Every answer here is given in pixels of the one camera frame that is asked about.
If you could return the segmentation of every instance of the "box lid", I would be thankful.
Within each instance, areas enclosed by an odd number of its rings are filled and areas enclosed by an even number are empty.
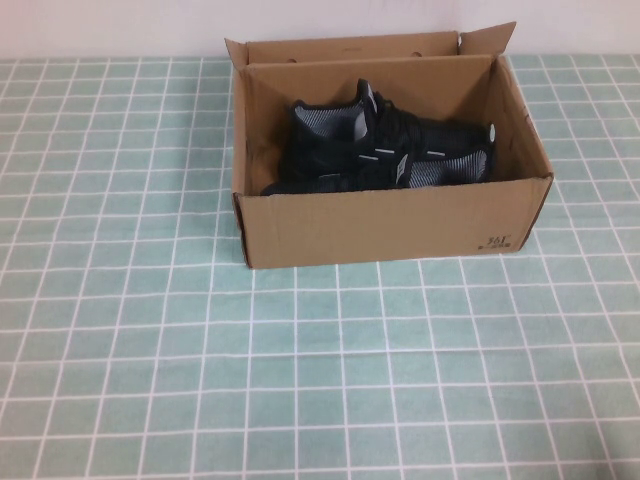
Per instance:
[[[474,32],[457,31],[238,43],[225,39],[236,69],[251,63],[366,60],[389,57],[500,55],[516,22]]]

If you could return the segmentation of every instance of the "box logo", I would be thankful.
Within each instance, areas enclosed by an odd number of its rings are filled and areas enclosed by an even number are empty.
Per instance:
[[[484,245],[479,245],[478,250],[489,250],[494,248],[509,248],[511,246],[511,242],[509,242],[509,238],[511,235],[501,235],[498,237],[489,237],[487,243]]]

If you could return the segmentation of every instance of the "shoe pair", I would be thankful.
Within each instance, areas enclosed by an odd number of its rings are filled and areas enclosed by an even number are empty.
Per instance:
[[[492,166],[493,127],[418,118],[366,80],[353,102],[291,108],[280,181],[262,195],[479,183]]]

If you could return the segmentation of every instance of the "box flap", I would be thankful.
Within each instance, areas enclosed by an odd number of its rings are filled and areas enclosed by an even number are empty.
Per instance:
[[[228,38],[224,39],[229,52],[229,58],[236,69],[242,68],[249,63],[249,51],[244,43],[234,42]]]
[[[507,48],[516,22],[483,28],[460,35],[460,55],[500,55]]]

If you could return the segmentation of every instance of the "white wall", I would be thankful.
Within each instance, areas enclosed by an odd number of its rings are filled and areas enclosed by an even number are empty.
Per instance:
[[[0,57],[222,55],[246,41],[473,30],[509,51],[640,51],[639,0],[0,0]]]

